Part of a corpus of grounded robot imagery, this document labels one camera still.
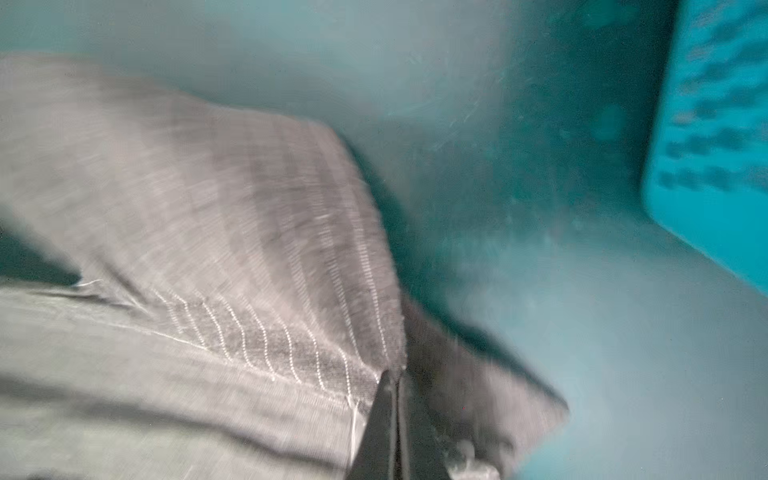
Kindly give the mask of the dark grey striped shirt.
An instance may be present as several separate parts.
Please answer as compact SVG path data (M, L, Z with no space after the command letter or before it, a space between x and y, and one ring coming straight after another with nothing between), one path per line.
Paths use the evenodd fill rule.
M5 55L1 218L80 276L1 285L5 479L347 479L385 371L450 479L511 475L567 419L400 290L322 124Z

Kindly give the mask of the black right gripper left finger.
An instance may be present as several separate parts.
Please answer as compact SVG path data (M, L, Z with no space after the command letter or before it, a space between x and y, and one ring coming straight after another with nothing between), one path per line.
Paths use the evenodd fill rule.
M379 381L374 402L348 480L399 478L398 382L390 371Z

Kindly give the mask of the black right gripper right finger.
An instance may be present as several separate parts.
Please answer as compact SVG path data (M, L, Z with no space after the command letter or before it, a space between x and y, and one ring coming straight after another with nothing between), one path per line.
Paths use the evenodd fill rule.
M425 401L408 372L398 380L397 433L398 479L450 479Z

